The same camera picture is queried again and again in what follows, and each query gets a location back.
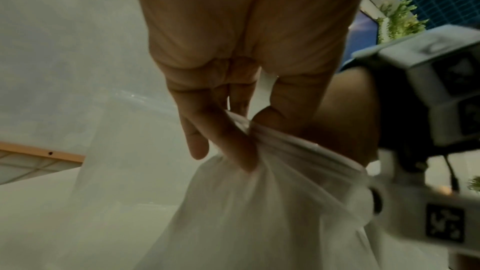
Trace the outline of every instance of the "green plant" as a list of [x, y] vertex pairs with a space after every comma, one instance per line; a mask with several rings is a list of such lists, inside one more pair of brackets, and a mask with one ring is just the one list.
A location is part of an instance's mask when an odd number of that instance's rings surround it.
[[[412, 0], [401, 0], [397, 6], [393, 3], [383, 3], [380, 7], [380, 11], [388, 18], [388, 25], [386, 26], [386, 35], [390, 40], [395, 40], [401, 37], [405, 37], [411, 34], [420, 33], [425, 31], [425, 24], [429, 21], [418, 20], [418, 16], [413, 14], [412, 11], [417, 8], [416, 5], [412, 5]], [[380, 31], [378, 33], [378, 39], [382, 43], [384, 42], [383, 35], [381, 33], [383, 27], [382, 24], [386, 21], [385, 18], [380, 17], [376, 20], [379, 24]]]
[[475, 176], [474, 178], [470, 179], [470, 185], [468, 188], [470, 190], [480, 192], [480, 176]]

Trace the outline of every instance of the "blue screen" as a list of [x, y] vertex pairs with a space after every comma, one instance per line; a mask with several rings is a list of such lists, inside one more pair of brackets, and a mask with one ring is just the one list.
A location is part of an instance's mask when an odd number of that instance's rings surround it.
[[367, 14], [359, 11], [348, 27], [345, 51], [341, 64], [352, 58], [352, 53], [377, 44], [379, 24]]

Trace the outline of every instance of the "human hand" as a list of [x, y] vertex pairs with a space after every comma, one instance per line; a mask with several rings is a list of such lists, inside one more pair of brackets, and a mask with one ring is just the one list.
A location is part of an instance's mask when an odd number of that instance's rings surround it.
[[191, 155], [211, 140], [246, 170], [256, 147], [224, 112], [246, 115], [260, 66], [278, 76], [254, 121], [297, 135], [339, 66], [361, 0], [140, 0], [149, 50], [178, 105]]

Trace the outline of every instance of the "black cable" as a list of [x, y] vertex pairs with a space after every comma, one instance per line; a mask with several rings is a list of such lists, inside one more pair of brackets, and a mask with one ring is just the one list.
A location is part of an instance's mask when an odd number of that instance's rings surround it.
[[455, 175], [454, 168], [452, 168], [452, 165], [450, 164], [449, 157], [448, 155], [443, 155], [443, 158], [445, 159], [446, 165], [448, 166], [448, 170], [450, 171], [450, 186], [452, 192], [455, 193], [460, 193], [460, 183], [459, 179]]

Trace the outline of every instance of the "orange wooden trim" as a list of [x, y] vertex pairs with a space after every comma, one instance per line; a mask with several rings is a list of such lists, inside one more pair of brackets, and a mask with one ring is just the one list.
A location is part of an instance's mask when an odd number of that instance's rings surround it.
[[0, 150], [13, 152], [13, 153], [41, 156], [49, 159], [69, 161], [69, 162], [80, 163], [80, 164], [83, 163], [85, 160], [84, 155], [47, 150], [47, 149], [38, 148], [34, 146], [2, 142], [2, 141], [0, 141]]

